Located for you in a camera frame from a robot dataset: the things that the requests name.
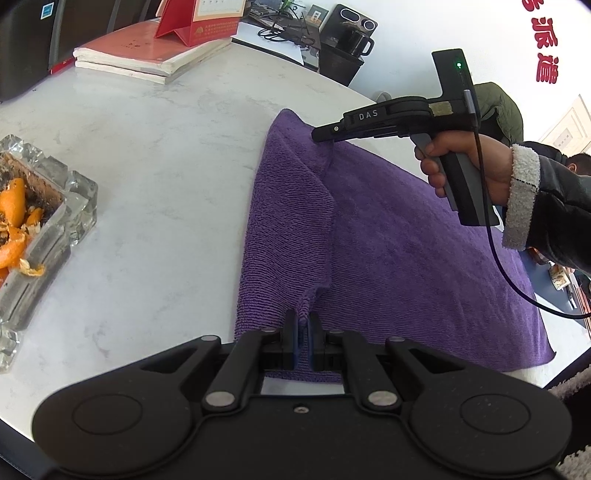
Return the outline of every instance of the black hair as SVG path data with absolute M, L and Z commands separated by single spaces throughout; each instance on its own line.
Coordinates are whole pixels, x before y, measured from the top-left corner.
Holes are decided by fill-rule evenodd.
M 569 158 L 569 163 L 577 165 L 579 175 L 591 175 L 591 155 L 588 153 L 577 153 Z

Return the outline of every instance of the notebook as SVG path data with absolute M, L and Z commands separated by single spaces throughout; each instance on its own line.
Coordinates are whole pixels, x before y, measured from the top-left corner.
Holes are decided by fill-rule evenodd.
M 148 20 L 88 42 L 74 50 L 76 66 L 128 76 L 136 76 L 129 72 L 138 72 L 171 77 L 180 68 L 210 57 L 230 43 L 230 38 L 222 38 L 186 47 L 175 35 L 154 38 L 157 28 L 158 20 Z

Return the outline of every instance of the white wall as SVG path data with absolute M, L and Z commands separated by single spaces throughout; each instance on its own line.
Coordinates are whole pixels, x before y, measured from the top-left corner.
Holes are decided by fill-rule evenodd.
M 317 0 L 332 9 L 337 2 Z M 591 109 L 591 12 L 577 0 L 545 0 L 528 12 L 520 0 L 345 0 L 378 21 L 375 48 L 351 83 L 372 97 L 438 96 L 430 53 L 462 48 L 475 83 L 495 82 L 517 103 L 526 140 L 538 140 L 578 94 Z M 557 47 L 538 50 L 532 17 L 552 17 Z M 558 55 L 558 81 L 537 83 L 537 53 Z

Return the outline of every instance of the glass ashtray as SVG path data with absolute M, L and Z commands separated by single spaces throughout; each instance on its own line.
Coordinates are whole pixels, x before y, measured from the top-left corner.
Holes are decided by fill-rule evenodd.
M 80 242 L 96 223 L 98 185 L 76 170 L 14 135 L 0 140 L 0 177 L 20 177 L 51 215 L 21 255 L 44 267 L 32 277 L 10 270 L 0 287 L 0 373 L 9 370 L 37 303 Z

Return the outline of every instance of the human hand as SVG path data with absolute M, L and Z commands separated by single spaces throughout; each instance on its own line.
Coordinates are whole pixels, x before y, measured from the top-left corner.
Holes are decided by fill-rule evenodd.
M 513 151 L 505 144 L 497 140 L 480 135 L 482 157 L 486 174 L 486 186 L 488 187 L 491 201 L 494 205 L 506 206 L 509 200 L 509 187 L 511 185 L 511 173 L 513 171 Z M 449 131 L 436 136 L 425 147 L 425 153 L 433 157 L 441 157 L 449 152 L 465 153 L 471 162 L 479 168 L 476 140 L 471 132 Z M 435 188 L 435 194 L 445 197 L 445 175 L 439 170 L 439 165 L 416 147 L 414 154 L 421 160 L 421 171 L 428 176 L 429 185 Z

